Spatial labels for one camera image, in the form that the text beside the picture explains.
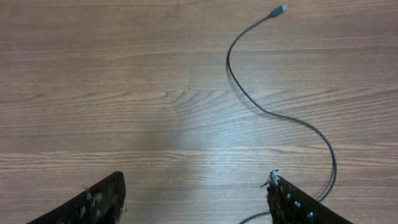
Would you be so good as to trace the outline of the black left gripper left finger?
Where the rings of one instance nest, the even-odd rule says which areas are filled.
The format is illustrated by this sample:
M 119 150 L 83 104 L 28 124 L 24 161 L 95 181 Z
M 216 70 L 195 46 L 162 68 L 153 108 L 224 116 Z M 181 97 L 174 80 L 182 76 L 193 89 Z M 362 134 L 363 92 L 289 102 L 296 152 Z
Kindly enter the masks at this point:
M 125 198 L 124 174 L 116 171 L 28 224 L 118 224 Z

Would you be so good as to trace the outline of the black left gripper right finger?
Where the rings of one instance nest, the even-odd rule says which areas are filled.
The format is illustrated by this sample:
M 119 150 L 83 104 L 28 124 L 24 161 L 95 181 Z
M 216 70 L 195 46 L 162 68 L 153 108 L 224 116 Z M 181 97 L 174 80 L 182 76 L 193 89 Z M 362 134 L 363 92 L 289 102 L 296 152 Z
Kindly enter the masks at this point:
M 353 224 L 285 180 L 273 170 L 267 181 L 273 224 Z

